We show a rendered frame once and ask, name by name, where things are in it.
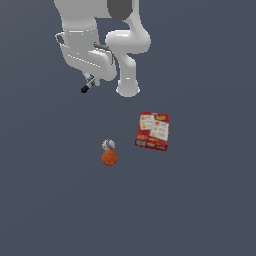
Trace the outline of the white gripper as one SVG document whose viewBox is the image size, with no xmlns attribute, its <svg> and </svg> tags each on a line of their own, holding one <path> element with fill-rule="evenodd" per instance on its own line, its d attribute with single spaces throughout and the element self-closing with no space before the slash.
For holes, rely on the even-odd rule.
<svg viewBox="0 0 256 256">
<path fill-rule="evenodd" d="M 94 46 L 99 39 L 96 29 L 65 29 L 55 37 L 66 63 L 80 70 L 86 78 L 86 84 L 81 88 L 82 93 L 93 86 L 99 86 L 99 79 L 111 81 L 116 77 L 116 66 L 111 54 Z"/>
</svg>

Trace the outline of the white baseball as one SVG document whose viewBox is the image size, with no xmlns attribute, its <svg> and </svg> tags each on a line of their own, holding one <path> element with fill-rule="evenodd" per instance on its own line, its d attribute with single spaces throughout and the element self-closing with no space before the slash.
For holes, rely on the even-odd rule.
<svg viewBox="0 0 256 256">
<path fill-rule="evenodd" d="M 107 151 L 107 150 L 114 150 L 115 149 L 115 142 L 111 139 L 106 139 L 102 143 L 102 148 Z"/>
</svg>

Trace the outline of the red cracker box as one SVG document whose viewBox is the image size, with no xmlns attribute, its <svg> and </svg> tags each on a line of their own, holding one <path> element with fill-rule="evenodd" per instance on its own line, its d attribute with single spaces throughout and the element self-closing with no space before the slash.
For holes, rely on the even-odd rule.
<svg viewBox="0 0 256 256">
<path fill-rule="evenodd" d="M 166 151 L 168 148 L 169 116 L 142 111 L 136 134 L 135 145 Z"/>
</svg>

